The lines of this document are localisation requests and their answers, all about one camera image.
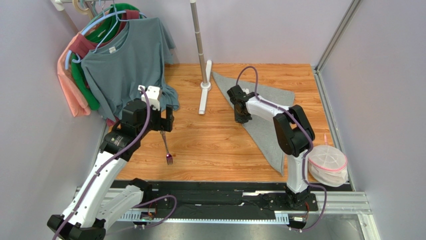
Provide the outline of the purple metal fork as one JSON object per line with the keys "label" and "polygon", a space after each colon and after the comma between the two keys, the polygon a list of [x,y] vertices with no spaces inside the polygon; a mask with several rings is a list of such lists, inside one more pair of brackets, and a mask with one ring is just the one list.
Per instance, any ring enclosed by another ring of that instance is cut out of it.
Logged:
{"label": "purple metal fork", "polygon": [[162,137],[162,140],[163,140],[163,143],[164,143],[164,147],[165,147],[165,151],[166,151],[166,162],[167,162],[167,165],[170,166],[170,165],[173,164],[173,156],[170,153],[169,148],[168,148],[166,132],[162,130],[162,131],[160,131],[160,134],[161,134],[161,137]]}

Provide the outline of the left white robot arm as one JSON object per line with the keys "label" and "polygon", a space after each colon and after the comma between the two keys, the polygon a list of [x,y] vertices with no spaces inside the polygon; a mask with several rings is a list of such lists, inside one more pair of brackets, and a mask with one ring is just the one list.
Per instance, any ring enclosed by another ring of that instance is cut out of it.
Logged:
{"label": "left white robot arm", "polygon": [[103,203],[117,175],[141,146],[150,131],[173,129],[173,106],[165,107],[165,117],[154,100],[135,99],[127,103],[123,118],[103,139],[95,164],[80,191],[61,213],[52,215],[47,226],[58,240],[103,240],[109,228],[135,206],[154,202],[151,183],[135,178],[122,192]]}

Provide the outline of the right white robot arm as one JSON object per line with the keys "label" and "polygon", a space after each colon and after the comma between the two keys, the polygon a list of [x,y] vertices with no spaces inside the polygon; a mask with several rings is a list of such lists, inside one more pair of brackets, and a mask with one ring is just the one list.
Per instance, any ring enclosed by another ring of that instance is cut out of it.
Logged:
{"label": "right white robot arm", "polygon": [[254,115],[273,123],[277,143],[287,155],[285,201],[293,209],[303,205],[310,194],[306,157],[312,150],[315,139],[303,108],[299,105],[277,105],[256,92],[243,90],[238,84],[226,93],[234,107],[235,122],[245,124]]}

